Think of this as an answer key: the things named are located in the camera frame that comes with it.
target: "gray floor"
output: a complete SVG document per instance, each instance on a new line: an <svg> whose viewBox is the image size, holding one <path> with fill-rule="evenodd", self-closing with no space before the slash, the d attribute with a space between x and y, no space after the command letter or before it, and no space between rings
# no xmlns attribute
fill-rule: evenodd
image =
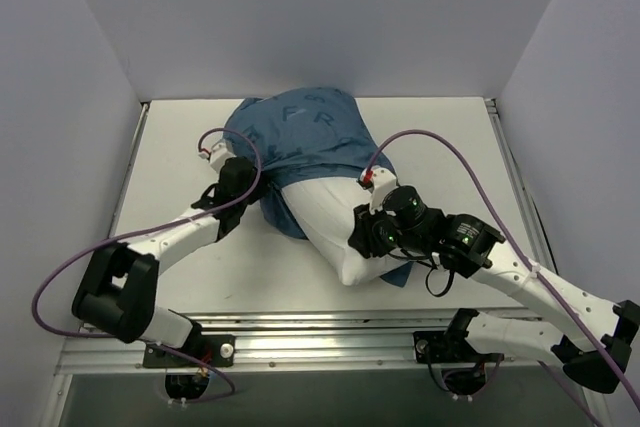
<svg viewBox="0 0 640 427"><path fill-rule="evenodd" d="M585 427L584 415L539 368L503 368L472 404L453 402L427 372L237 374L239 393L173 407L157 397L161 376L76 376L61 423L102 426ZM214 381L217 387L222 381Z"/></svg>

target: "white table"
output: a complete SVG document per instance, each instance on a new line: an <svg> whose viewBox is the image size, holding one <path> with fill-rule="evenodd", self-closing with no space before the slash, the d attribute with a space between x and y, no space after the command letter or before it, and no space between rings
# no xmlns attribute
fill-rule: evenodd
<svg viewBox="0 0 640 427"><path fill-rule="evenodd" d="M196 154L202 132L223 126L241 100L154 101L140 138L116 232L149 227L180 214L214 180ZM531 247L507 169L481 98L359 99L373 138L381 143L409 128L432 130L460 149L525 252ZM463 167L444 146L426 137L405 137L385 151L399 179L414 185L424 202L446 213L466 212L492 221ZM446 274L434 273L433 288ZM473 281L456 278L441 299L424 287L426 269L416 266L405 288L377 279L345 287L306 241L270 227L258 205L222 242L185 258L161 276L158 302L190 314L338 313L503 309L511 299Z"/></svg>

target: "wall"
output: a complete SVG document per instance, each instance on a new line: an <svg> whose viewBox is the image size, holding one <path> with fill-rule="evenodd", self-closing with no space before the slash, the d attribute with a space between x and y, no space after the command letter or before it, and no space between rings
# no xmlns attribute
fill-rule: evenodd
<svg viewBox="0 0 640 427"><path fill-rule="evenodd" d="M496 96L549 0L87 0L143 100Z"/></svg>
<svg viewBox="0 0 640 427"><path fill-rule="evenodd" d="M499 103L560 272L636 302L639 39L640 0L552 0ZM640 352L630 374L640 388ZM609 405L638 425L623 388Z"/></svg>
<svg viewBox="0 0 640 427"><path fill-rule="evenodd" d="M42 279L104 236L139 104L83 0L0 0L0 416L36 425L61 339L29 303ZM44 302L72 326L80 269Z"/></svg>

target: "folded clothing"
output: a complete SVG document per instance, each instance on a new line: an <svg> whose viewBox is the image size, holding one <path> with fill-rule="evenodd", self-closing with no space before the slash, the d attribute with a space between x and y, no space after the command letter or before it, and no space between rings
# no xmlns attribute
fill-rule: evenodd
<svg viewBox="0 0 640 427"><path fill-rule="evenodd" d="M269 181L260 207L269 224L290 237L310 240L345 285L383 276L404 286L410 264L389 257L364 259L347 243L353 209L369 198L353 179L377 150L352 96L338 89L303 88L250 98L225 127L242 132L260 152ZM253 151L241 139L228 133L224 139L236 155L253 160ZM376 164L393 171L382 154Z"/></svg>

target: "garment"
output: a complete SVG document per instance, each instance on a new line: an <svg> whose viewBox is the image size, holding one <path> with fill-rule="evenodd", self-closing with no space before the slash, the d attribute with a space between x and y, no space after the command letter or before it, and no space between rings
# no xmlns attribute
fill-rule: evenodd
<svg viewBox="0 0 640 427"><path fill-rule="evenodd" d="M226 126L246 135L257 147L268 193L260 206L267 222L280 232L306 239L285 204L281 189L303 180L358 178L377 146L355 99L338 89L302 88L268 99L249 98L233 112ZM236 155L253 160L246 142L225 133ZM386 156L376 162L393 171ZM410 265L388 274L386 280L404 285Z"/></svg>

